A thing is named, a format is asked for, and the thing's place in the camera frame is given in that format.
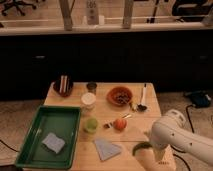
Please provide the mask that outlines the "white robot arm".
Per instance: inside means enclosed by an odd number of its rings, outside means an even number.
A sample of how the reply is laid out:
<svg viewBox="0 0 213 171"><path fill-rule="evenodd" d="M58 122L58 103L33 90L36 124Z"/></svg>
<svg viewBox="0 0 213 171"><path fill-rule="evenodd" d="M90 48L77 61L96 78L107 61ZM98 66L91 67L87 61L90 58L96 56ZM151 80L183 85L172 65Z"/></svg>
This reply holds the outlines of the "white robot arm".
<svg viewBox="0 0 213 171"><path fill-rule="evenodd" d="M183 128L185 116L178 110L168 110L151 127L150 144L158 150L176 146L197 159L213 166L213 139Z"/></svg>

